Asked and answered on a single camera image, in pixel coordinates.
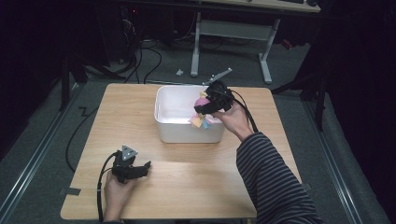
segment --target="wooden table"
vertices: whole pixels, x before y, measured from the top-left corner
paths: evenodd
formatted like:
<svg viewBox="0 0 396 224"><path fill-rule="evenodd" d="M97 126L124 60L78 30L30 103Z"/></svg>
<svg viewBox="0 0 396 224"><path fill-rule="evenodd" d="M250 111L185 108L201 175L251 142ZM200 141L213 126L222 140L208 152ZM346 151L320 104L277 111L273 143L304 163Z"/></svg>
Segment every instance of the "wooden table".
<svg viewBox="0 0 396 224"><path fill-rule="evenodd" d="M223 4L236 7L257 7L257 8L271 8L274 10L289 10L304 13L319 13L320 8L318 6L311 7L306 2L303 4L296 4L291 2L279 1L279 0L200 0L198 4L210 3L210 4ZM230 22L230 21L216 21L216 20L204 20L201 19L201 13L197 13L196 24L195 24L195 42L194 49L192 51L191 61L191 76L197 77L199 70L199 58L200 58L200 36L201 35L214 35L231 38L242 38L264 41L266 44L259 53L259 62L262 68L262 75L264 82L267 84L272 83L270 70L268 68L268 54L273 45L276 31L280 23L280 18L276 18L272 25L258 25L258 24L247 24L245 22Z"/></svg>
<svg viewBox="0 0 396 224"><path fill-rule="evenodd" d="M139 178L123 218L256 216L235 165L236 149L240 145L237 137L225 131L216 144L163 143L154 119L156 93L160 87L108 85L70 186L81 192L78 196L66 196L62 218L98 218L96 183L99 173L106 158L121 145L139 152L135 166L151 161L148 176ZM273 141L286 164L300 179L271 92L264 88L230 89L244 97L259 130Z"/></svg>

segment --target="striped shirt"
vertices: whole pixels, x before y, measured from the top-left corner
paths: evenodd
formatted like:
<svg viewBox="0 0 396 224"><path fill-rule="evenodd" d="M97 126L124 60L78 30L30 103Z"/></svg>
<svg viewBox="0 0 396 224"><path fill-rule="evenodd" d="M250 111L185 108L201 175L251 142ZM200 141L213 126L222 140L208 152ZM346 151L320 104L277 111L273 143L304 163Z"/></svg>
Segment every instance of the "striped shirt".
<svg viewBox="0 0 396 224"><path fill-rule="evenodd" d="M236 166L257 210L257 223L324 223L270 139L254 133L237 149Z"/></svg>

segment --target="human arm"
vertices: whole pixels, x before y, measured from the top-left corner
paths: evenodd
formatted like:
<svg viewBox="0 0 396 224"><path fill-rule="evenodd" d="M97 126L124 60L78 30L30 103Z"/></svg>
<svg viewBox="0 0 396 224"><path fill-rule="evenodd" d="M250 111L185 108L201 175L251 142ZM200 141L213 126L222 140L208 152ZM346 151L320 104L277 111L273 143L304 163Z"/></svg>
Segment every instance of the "human arm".
<svg viewBox="0 0 396 224"><path fill-rule="evenodd" d="M128 203L132 194L132 189L136 179L128 180L126 184L119 182L116 176L107 173L105 196L106 196L106 211L104 215L104 222L119 223L120 215L124 206Z"/></svg>
<svg viewBox="0 0 396 224"><path fill-rule="evenodd" d="M229 111L212 115L242 142L237 149L236 165L257 210L257 223L323 223L270 139L250 130L240 105L234 103Z"/></svg>

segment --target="white plastic bin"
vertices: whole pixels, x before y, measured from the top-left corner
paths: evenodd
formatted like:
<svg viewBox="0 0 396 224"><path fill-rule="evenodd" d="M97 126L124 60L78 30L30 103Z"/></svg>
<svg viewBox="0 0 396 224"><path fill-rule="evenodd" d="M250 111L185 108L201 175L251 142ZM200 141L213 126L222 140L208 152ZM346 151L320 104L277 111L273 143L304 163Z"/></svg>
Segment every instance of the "white plastic bin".
<svg viewBox="0 0 396 224"><path fill-rule="evenodd" d="M210 115L209 129L192 126L189 120L196 114L195 101L203 86L163 86L158 89L154 118L160 138L165 143L217 143L224 133L224 125Z"/></svg>

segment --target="gray carpet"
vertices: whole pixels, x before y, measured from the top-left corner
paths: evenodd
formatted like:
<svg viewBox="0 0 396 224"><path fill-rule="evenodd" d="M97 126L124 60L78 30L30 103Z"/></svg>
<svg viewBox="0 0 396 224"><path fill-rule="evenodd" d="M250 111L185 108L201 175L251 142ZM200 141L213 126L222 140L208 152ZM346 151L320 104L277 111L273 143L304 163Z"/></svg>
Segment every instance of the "gray carpet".
<svg viewBox="0 0 396 224"><path fill-rule="evenodd" d="M189 45L189 41L181 43L187 46L173 45L169 47L156 42L145 42L145 47L152 47L162 55L160 66L148 76L148 83L165 81L200 84L207 81L212 74L217 74L231 67L233 69L231 74L222 79L228 86L274 89L294 79L305 54L309 50L308 46L287 50L282 46L274 45L268 57L273 84L266 85L263 82L257 55L250 53L250 50L252 50L251 52L257 51L260 42L245 44L242 48L237 48L235 43L221 45L219 48L217 48L216 43L203 45L200 74L196 78L189 75L192 45ZM136 83L138 80L142 83L144 75L160 59L157 53L147 49L142 51L142 55L142 63L138 68L139 78L133 75L130 83ZM114 64L111 69L118 69L120 66ZM184 75L177 76L178 69L183 70ZM90 76L89 82L83 87L76 101L71 104L64 122L53 136L47 155L21 197L8 223L95 223L94 220L69 221L61 219L60 211L64 196L59 195L59 190L61 187L68 187L73 178L72 172L66 165L64 153L69 138L84 119L81 116L83 109L80 107L86 107L86 113L93 111L99 106L106 85L111 82L117 81L102 76ZM310 123L311 118L305 112L297 93L297 91L287 91L275 95L275 100L302 180L312 188L308 192L314 200L320 216L326 223L349 223L324 161L321 145L315 133L316 130ZM33 114L29 125L18 142L1 161L0 202L5 201L19 174L57 115L61 104L60 94L61 88L60 83L58 83L48 99ZM362 175L359 165L350 153L342 130L332 112L329 99L327 99L327 104L324 115L324 134L333 150L334 157L340 164L342 173L345 174L345 179L356 204L361 209L363 223L389 223ZM69 158L74 167L78 164L93 120L94 116L89 117L71 142ZM239 220L222 221L239 223ZM173 223L173 221L146 220L137 221L137 223Z"/></svg>

